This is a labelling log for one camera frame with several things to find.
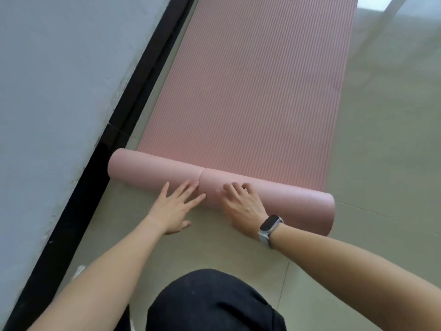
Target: watch face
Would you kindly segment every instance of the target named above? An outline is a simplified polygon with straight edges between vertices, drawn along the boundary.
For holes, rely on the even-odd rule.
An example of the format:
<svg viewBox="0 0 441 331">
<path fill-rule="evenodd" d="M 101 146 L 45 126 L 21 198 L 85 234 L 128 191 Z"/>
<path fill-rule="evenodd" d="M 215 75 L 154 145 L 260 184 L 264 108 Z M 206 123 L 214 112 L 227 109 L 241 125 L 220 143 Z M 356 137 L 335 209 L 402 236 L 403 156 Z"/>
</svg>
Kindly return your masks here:
<svg viewBox="0 0 441 331">
<path fill-rule="evenodd" d="M 262 231 L 269 231 L 275 222 L 277 222 L 277 220 L 279 219 L 279 217 L 277 215 L 271 215 L 267 218 L 267 220 L 265 222 L 262 223 L 262 225 L 260 226 L 260 229 Z"/>
</svg>

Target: white wall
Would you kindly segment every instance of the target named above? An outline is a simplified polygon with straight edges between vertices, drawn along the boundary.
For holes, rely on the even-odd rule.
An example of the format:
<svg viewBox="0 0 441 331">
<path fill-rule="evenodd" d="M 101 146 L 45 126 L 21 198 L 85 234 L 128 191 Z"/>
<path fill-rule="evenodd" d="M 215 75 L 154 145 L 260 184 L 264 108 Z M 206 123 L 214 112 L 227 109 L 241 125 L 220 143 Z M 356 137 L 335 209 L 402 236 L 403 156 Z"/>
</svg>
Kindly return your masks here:
<svg viewBox="0 0 441 331">
<path fill-rule="evenodd" d="M 0 328 L 169 0 L 0 0 Z"/>
</svg>

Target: forearm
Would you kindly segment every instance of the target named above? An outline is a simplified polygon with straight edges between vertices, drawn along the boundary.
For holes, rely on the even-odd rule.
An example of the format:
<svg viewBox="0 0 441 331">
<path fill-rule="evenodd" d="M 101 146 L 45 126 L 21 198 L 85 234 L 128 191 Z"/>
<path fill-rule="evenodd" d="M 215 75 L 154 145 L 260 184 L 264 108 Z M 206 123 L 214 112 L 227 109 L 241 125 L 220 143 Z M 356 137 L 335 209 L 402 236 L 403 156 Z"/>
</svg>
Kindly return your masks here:
<svg viewBox="0 0 441 331">
<path fill-rule="evenodd" d="M 113 330 L 162 235 L 147 217 L 75 278 L 29 330 Z"/>
<path fill-rule="evenodd" d="M 280 225 L 270 236 L 324 288 L 383 329 L 438 330 L 441 291 L 353 245 Z"/>
</svg>

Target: person's right arm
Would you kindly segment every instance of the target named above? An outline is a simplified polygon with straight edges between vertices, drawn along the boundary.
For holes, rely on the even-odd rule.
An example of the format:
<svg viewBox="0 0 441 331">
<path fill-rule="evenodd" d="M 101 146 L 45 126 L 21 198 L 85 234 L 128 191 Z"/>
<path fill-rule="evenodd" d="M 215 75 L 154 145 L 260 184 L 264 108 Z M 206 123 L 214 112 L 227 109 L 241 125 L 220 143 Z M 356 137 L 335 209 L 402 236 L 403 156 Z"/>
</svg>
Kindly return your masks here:
<svg viewBox="0 0 441 331">
<path fill-rule="evenodd" d="M 259 240 L 268 215 L 249 184 L 224 185 L 232 226 Z M 383 330 L 441 330 L 441 289 L 382 257 L 344 242 L 280 224 L 269 241 L 314 280 Z"/>
</svg>

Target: hand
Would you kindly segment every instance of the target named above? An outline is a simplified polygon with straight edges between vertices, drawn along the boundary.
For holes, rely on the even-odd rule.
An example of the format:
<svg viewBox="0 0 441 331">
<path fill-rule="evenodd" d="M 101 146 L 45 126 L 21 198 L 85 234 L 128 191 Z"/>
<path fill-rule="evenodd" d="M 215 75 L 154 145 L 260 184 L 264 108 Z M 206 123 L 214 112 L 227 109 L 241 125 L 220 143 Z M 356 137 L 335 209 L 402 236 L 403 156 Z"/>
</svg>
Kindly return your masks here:
<svg viewBox="0 0 441 331">
<path fill-rule="evenodd" d="M 184 203 L 199 185 L 199 182 L 196 182 L 187 188 L 189 183 L 189 180 L 185 181 L 167 197 L 169 183 L 166 182 L 145 220 L 158 225 L 164 234 L 175 234 L 188 228 L 191 222 L 184 220 L 185 215 L 206 197 L 205 194 L 201 194 L 194 200 Z"/>
<path fill-rule="evenodd" d="M 260 226 L 268 218 L 259 195 L 249 183 L 228 183 L 223 189 L 220 199 L 230 224 L 247 237 L 259 240 Z"/>
</svg>

